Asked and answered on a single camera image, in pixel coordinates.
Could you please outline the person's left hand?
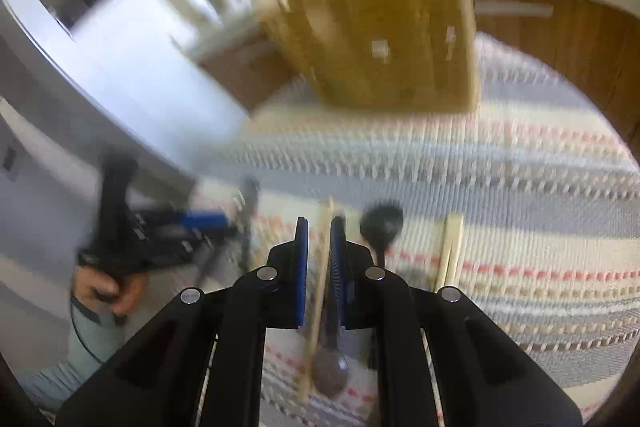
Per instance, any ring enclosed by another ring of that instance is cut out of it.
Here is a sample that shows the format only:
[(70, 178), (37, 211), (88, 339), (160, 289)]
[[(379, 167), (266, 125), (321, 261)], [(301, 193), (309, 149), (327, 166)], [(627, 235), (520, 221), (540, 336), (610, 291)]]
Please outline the person's left hand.
[(124, 283), (91, 267), (77, 267), (73, 277), (73, 295), (88, 310), (96, 313), (109, 309), (119, 317), (136, 311), (145, 296), (149, 277), (134, 274)]

